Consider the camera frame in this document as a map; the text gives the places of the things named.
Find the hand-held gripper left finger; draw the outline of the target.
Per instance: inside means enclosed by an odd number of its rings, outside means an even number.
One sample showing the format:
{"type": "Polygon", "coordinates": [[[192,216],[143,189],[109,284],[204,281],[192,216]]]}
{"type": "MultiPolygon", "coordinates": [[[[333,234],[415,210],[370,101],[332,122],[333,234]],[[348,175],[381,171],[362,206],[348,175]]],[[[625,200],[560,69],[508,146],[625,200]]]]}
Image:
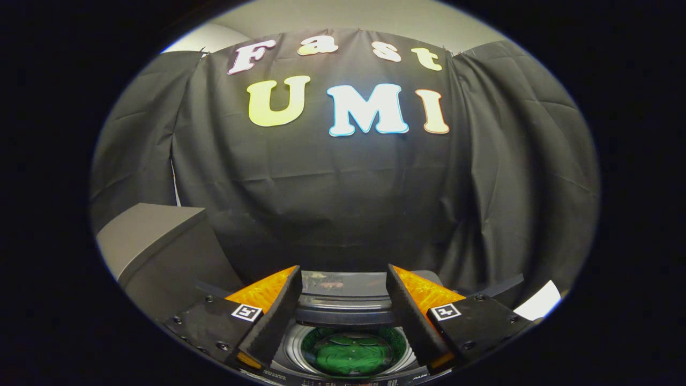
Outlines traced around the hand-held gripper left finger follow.
{"type": "Polygon", "coordinates": [[[226,367],[271,365],[302,293],[298,265],[229,296],[205,295],[165,318],[174,337],[226,367]]]}

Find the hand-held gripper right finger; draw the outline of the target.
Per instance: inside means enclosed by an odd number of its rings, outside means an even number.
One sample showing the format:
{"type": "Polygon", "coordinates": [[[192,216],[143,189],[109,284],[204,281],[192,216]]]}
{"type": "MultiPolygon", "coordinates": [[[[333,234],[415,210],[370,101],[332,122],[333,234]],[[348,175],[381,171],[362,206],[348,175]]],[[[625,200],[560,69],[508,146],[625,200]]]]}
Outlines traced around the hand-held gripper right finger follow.
{"type": "Polygon", "coordinates": [[[392,264],[385,288],[395,321],[431,375],[472,366],[535,326],[492,296],[461,295],[392,264]]]}

